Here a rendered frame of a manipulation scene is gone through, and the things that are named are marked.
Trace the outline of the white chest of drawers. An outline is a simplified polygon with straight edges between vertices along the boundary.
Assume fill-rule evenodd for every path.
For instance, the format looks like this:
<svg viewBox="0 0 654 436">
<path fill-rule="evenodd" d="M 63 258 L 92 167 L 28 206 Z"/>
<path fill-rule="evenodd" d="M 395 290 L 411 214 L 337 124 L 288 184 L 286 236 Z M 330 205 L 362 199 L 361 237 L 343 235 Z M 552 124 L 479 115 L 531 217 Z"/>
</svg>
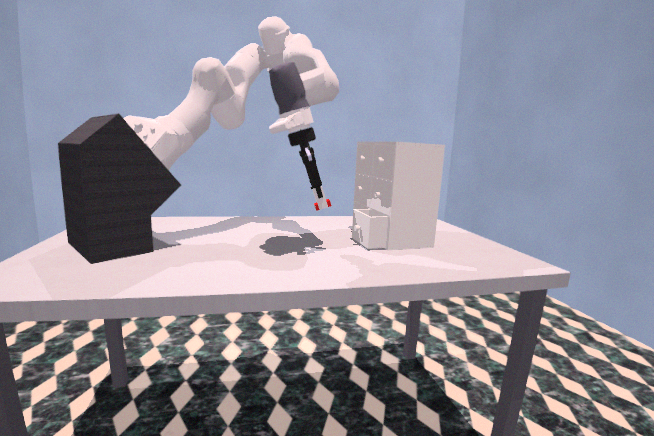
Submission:
<svg viewBox="0 0 654 436">
<path fill-rule="evenodd" d="M 373 175 L 376 144 L 395 144 L 393 178 Z M 410 142 L 357 142 L 374 144 L 372 174 L 392 180 L 390 214 L 371 206 L 370 209 L 389 215 L 386 250 L 433 248 L 435 243 L 445 145 Z M 353 209 L 354 209 L 353 205 Z"/>
</svg>

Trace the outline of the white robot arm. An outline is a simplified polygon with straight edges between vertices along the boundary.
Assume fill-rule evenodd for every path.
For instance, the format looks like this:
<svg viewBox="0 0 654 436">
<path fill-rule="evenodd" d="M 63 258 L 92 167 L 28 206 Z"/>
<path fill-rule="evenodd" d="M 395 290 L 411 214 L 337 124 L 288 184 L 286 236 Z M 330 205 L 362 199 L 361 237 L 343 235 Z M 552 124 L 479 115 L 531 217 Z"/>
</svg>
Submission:
<svg viewBox="0 0 654 436">
<path fill-rule="evenodd" d="M 169 115 L 124 118 L 168 170 L 209 129 L 211 113 L 227 130 L 244 123 L 249 88 L 263 69 L 279 106 L 279 119 L 269 127 L 272 134 L 310 127 L 310 106 L 333 101 L 339 93 L 335 73 L 305 35 L 292 34 L 278 17 L 266 18 L 258 29 L 264 50 L 249 44 L 225 66 L 212 57 L 199 60 L 186 99 Z"/>
</svg>

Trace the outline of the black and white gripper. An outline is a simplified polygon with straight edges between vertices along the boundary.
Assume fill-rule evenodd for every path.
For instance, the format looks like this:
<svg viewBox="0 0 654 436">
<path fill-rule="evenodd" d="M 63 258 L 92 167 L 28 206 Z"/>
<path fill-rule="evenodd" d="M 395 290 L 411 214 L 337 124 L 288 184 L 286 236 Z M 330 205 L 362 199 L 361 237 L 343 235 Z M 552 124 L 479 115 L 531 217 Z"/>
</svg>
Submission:
<svg viewBox="0 0 654 436">
<path fill-rule="evenodd" d="M 294 133 L 294 134 L 293 134 Z M 288 134 L 288 138 L 291 146 L 300 145 L 301 151 L 299 152 L 302 157 L 303 164 L 306 167 L 307 174 L 312 185 L 311 189 L 313 190 L 316 203 L 318 204 L 319 210 L 327 208 L 328 204 L 325 198 L 325 194 L 322 187 L 322 182 L 319 176 L 318 168 L 316 165 L 316 159 L 314 156 L 314 150 L 309 145 L 310 141 L 316 139 L 314 129 L 312 127 L 303 129 L 297 132 Z M 303 148 L 303 150 L 302 150 Z M 306 155 L 305 155 L 306 154 Z M 310 177 L 311 176 L 311 177 Z"/>
</svg>

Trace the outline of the small red block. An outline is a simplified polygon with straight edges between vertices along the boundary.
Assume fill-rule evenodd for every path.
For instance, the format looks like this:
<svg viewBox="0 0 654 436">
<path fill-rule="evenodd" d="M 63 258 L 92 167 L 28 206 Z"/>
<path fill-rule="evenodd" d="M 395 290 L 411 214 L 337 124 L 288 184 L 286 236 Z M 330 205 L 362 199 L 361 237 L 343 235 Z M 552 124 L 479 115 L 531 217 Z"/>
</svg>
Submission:
<svg viewBox="0 0 654 436">
<path fill-rule="evenodd" d="M 329 199 L 326 199 L 326 201 L 327 201 L 328 207 L 330 207 L 330 206 L 331 206 L 331 202 L 330 202 L 330 200 L 329 200 Z M 319 207 L 318 207 L 318 204 L 317 204 L 317 203 L 314 203 L 314 208 L 315 208 L 317 211 L 319 210 Z"/>
</svg>

